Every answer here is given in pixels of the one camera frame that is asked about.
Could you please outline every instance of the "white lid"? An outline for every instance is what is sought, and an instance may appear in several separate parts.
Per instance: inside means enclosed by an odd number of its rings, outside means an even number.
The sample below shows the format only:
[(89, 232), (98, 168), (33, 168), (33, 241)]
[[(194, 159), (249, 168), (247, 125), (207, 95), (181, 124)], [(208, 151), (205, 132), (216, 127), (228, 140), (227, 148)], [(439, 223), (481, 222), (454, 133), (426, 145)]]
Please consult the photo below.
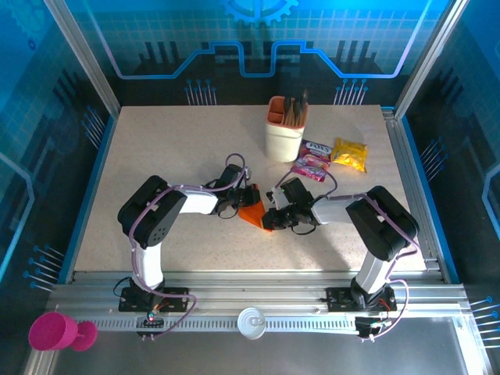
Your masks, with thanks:
[(237, 328), (246, 338), (256, 340), (266, 330), (266, 317), (256, 307), (249, 307), (243, 310), (237, 318)]

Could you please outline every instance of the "pen holder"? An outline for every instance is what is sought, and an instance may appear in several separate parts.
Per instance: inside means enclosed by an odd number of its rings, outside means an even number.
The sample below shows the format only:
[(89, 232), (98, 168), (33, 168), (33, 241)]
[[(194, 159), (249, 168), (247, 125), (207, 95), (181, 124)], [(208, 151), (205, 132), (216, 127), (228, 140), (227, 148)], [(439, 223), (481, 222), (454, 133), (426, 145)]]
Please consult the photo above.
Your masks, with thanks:
[(266, 118), (266, 156), (276, 162), (293, 162), (304, 134), (309, 105), (305, 105), (298, 126), (285, 124), (284, 96), (273, 96)]

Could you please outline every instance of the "glass wall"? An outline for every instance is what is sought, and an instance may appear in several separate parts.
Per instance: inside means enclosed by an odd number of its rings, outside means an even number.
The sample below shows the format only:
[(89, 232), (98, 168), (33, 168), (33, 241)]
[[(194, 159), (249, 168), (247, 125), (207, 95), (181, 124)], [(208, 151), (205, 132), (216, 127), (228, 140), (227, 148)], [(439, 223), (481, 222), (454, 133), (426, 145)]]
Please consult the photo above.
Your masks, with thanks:
[(407, 114), (471, 302), (500, 301), (499, 17), (499, 2), (470, 0)]
[(0, 1), (0, 373), (22, 373), (109, 114), (43, 2)]
[(448, 0), (67, 0), (124, 105), (394, 105)]

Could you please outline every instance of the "cable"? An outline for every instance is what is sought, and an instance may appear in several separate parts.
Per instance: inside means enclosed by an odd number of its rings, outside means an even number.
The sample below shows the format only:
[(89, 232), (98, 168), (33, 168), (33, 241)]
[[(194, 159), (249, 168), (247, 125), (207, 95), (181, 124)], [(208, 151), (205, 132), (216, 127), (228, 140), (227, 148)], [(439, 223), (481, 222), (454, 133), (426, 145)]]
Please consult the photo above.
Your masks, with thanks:
[(379, 298), (378, 302), (387, 310), (387, 319), (389, 319), (389, 312), (391, 311), (391, 307), (382, 298)]
[[(302, 168), (305, 168), (305, 169), (308, 169), (308, 168), (312, 168), (311, 166), (303, 166)], [(330, 172), (328, 172), (327, 170), (324, 170), (325, 173), (330, 176), (331, 180), (334, 182), (334, 188), (331, 189), (330, 191), (328, 191), (325, 195), (322, 195), (323, 197), (327, 197), (328, 195), (330, 195), (331, 193), (333, 193), (334, 191), (337, 190), (338, 188), (338, 182), (337, 180), (335, 179), (334, 175), (331, 174)], [(291, 173), (293, 173), (294, 171), (293, 170), (289, 170), (288, 172), (286, 172), (284, 174), (284, 176), (282, 176), (282, 178), (280, 178), (280, 180), (278, 181), (278, 183), (276, 185), (274, 185), (274, 188), (278, 189), (279, 186), (281, 185), (281, 183), (284, 181), (285, 178), (287, 178), (288, 176), (290, 176)]]
[(297, 234), (298, 236), (307, 236), (308, 234), (311, 234), (313, 231), (316, 230), (316, 225), (313, 225), (312, 226), (312, 229), (311, 230), (308, 230), (307, 232), (304, 232), (304, 233), (297, 233), (293, 227), (291, 227), (291, 231), (294, 232), (294, 234)]
[(177, 327), (182, 321), (184, 321), (189, 316), (189, 314), (191, 314), (192, 311), (195, 309), (195, 306), (196, 306), (196, 304), (198, 302), (198, 299), (196, 298), (195, 295), (169, 295), (169, 294), (166, 294), (166, 293), (162, 293), (160, 291), (155, 291), (154, 289), (151, 289), (146, 284), (146, 282), (144, 281), (144, 279), (141, 277), (141, 275), (139, 273), (139, 269), (138, 269), (137, 251), (136, 251), (138, 243), (134, 239), (134, 232), (137, 229), (139, 223), (144, 219), (144, 217), (146, 216), (146, 214), (149, 211), (151, 211), (151, 209), (153, 207), (155, 207), (156, 203), (158, 203), (158, 201), (160, 199), (162, 199), (165, 195), (169, 194), (171, 191), (181, 190), (183, 188), (189, 188), (189, 189), (199, 190), (199, 191), (216, 192), (216, 191), (224, 191), (224, 190), (227, 190), (229, 188), (235, 188), (235, 187), (237, 187), (238, 184), (241, 181), (241, 178), (245, 177), (246, 161), (245, 161), (245, 158), (241, 154), (238, 154), (238, 153), (234, 152), (232, 154), (229, 154), (228, 157), (226, 158), (226, 162), (225, 162), (226, 166), (228, 166), (228, 161), (233, 156), (237, 156), (238, 158), (240, 158), (241, 162), (243, 164), (243, 166), (241, 167), (240, 174), (238, 174), (236, 180), (233, 183), (228, 184), (226, 186), (218, 187), (218, 188), (207, 188), (207, 187), (204, 187), (202, 185), (200, 185), (200, 186), (194, 186), (194, 185), (183, 185), (183, 184), (182, 185), (170, 186), (167, 189), (165, 189), (164, 191), (162, 191), (161, 193), (159, 193), (149, 203), (149, 205), (144, 209), (144, 211), (142, 211), (139, 214), (139, 216), (137, 217), (137, 219), (132, 224), (132, 227), (130, 228), (130, 231), (129, 231), (129, 234), (128, 234), (128, 239), (129, 239), (129, 242), (130, 242), (130, 246), (132, 247), (132, 256), (131, 256), (131, 258), (132, 258), (132, 270), (134, 271), (134, 274), (135, 274), (137, 280), (139, 281), (139, 283), (141, 284), (142, 288), (144, 290), (148, 291), (149, 293), (153, 293), (154, 295), (158, 295), (159, 297), (163, 297), (163, 298), (189, 298), (189, 299), (191, 299), (193, 301), (193, 304), (191, 305), (191, 307), (189, 308), (189, 310), (173, 326), (171, 326), (167, 330), (163, 331), (162, 333), (157, 334), (155, 336), (156, 338), (159, 338), (159, 337), (163, 336), (164, 334), (168, 334), (171, 330), (173, 330), (175, 327)]
[(394, 327), (396, 327), (396, 325), (399, 323), (399, 321), (401, 320), (401, 318), (403, 316), (403, 313), (405, 312), (406, 308), (408, 307), (409, 287), (408, 287), (408, 284), (406, 283), (406, 281), (404, 281), (403, 279), (395, 279), (395, 280), (388, 280), (387, 283), (388, 284), (401, 283), (405, 286), (405, 290), (406, 290), (405, 305), (403, 306), (401, 312), (399, 313), (399, 316), (396, 318), (396, 320), (393, 322), (393, 324), (388, 329), (386, 329), (383, 332), (380, 332), (379, 334), (375, 334), (375, 335), (371, 336), (370, 339), (362, 338), (361, 339), (362, 342), (365, 340), (375, 341), (376, 338), (379, 338), (380, 336), (384, 336), (385, 334), (388, 334), (389, 332), (391, 332), (391, 330)]
[(168, 304), (169, 304), (169, 300), (168, 299), (166, 300), (166, 298), (164, 298), (164, 299), (162, 299), (162, 301), (160, 303), (157, 303), (155, 305), (155, 307), (153, 307), (153, 309), (159, 311), (159, 310), (163, 309), (165, 306), (167, 306)]
[(233, 215), (231, 215), (231, 216), (228, 216), (228, 217), (221, 216), (220, 214), (221, 214), (222, 212), (217, 213), (217, 216), (218, 216), (220, 219), (223, 219), (223, 220), (232, 219), (232, 218), (234, 218), (234, 217), (238, 214), (238, 211), (239, 211), (239, 210), (240, 210), (239, 208), (236, 208), (236, 209), (234, 210), (234, 214), (233, 214)]
[(382, 210), (379, 205), (377, 204), (376, 201), (374, 201), (372, 198), (370, 198), (368, 196), (367, 193), (361, 193), (361, 194), (353, 194), (353, 195), (341, 195), (341, 196), (337, 196), (337, 197), (331, 197), (329, 198), (329, 200), (345, 200), (345, 199), (357, 199), (357, 198), (365, 198), (365, 200), (371, 204), (371, 206), (375, 209), (375, 211), (377, 211), (377, 213), (382, 216), (386, 221), (387, 223), (400, 235), (402, 236), (405, 240), (407, 240), (408, 243), (410, 243), (411, 245), (413, 245), (413, 247), (415, 248), (414, 250), (412, 251), (409, 251), (409, 252), (404, 252), (402, 254), (398, 254), (396, 257), (395, 257), (395, 260), (394, 262), (391, 264), (391, 266), (389, 267), (389, 271), (386, 273), (385, 275), (385, 278), (387, 280), (387, 284), (392, 284), (392, 283), (402, 283), (404, 286), (405, 286), (405, 291), (406, 291), (406, 297), (405, 297), (405, 305), (403, 306), (403, 309), (401, 310), (401, 313), (399, 314), (399, 316), (396, 318), (396, 321), (393, 322), (393, 324), (388, 328), (386, 329), (385, 331), (383, 332), (380, 332), (379, 334), (376, 334), (374, 336), (371, 336), (371, 340), (374, 341), (375, 338), (379, 338), (380, 336), (383, 336), (387, 333), (389, 333), (395, 326), (396, 324), (399, 323), (399, 321), (401, 320), (402, 318), (402, 315), (404, 313), (404, 311), (406, 310), (406, 307), (408, 306), (408, 301), (409, 301), (409, 288), (408, 288), (408, 284), (406, 283), (406, 281), (404, 281), (403, 279), (396, 279), (396, 280), (389, 280), (389, 276), (391, 275), (391, 272), (392, 270), (394, 269), (394, 266), (396, 264), (396, 262), (398, 260), (400, 260), (401, 258), (404, 258), (405, 256), (409, 256), (409, 255), (414, 255), (416, 254), (419, 250), (420, 250), (420, 246), (419, 244), (417, 244), (412, 238), (410, 238), (410, 236), (408, 234), (406, 234), (406, 232), (401, 229), (394, 221), (392, 221), (392, 219), (388, 216), (387, 213), (384, 212), (384, 210)]
[(380, 208), (377, 201), (370, 198), (367, 193), (358, 193), (358, 194), (352, 194), (352, 195), (339, 195), (337, 197), (328, 197), (328, 200), (329, 201), (343, 201), (343, 200), (348, 200), (348, 199), (361, 199), (361, 198), (365, 198), (365, 200), (375, 209), (375, 211), (377, 211), (377, 213), (380, 216), (382, 216), (385, 219), (385, 221), (387, 221), (387, 223), (400, 236), (402, 236), (408, 243), (410, 243), (414, 247), (413, 250), (410, 250), (408, 252), (399, 253), (396, 255), (394, 262), (391, 264), (391, 266), (389, 267), (389, 271), (385, 275), (385, 278), (388, 279), (392, 273), (392, 270), (394, 269), (394, 267), (396, 265), (396, 262), (398, 260), (400, 260), (401, 258), (416, 254), (418, 251), (420, 251), (420, 245), (417, 244), (412, 238), (410, 238), (409, 235), (406, 234), (406, 232), (398, 226), (398, 224), (396, 224), (394, 221), (392, 221), (392, 219), (389, 217), (389, 215), (387, 213), (385, 213), (384, 210), (382, 210)]
[(122, 283), (123, 283), (125, 280), (127, 280), (127, 279), (128, 279), (128, 280), (131, 280), (131, 279), (132, 279), (132, 277), (130, 277), (130, 276), (124, 277), (123, 279), (119, 280), (119, 281), (115, 284), (115, 287), (112, 289), (112, 293), (113, 293), (116, 297), (120, 297), (120, 298), (122, 298), (122, 296), (121, 296), (121, 295), (118, 295), (118, 294), (116, 293), (116, 289), (118, 288), (118, 285), (122, 284)]

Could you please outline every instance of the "pink candy package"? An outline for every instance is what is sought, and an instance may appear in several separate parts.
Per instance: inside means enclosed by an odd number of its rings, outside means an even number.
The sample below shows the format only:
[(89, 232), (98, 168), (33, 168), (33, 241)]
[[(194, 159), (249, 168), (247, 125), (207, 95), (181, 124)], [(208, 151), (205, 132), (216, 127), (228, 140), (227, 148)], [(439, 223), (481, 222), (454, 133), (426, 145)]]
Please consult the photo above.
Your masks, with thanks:
[(330, 166), (332, 147), (302, 140), (298, 158), (291, 168), (292, 172), (323, 182), (327, 176), (326, 169)]

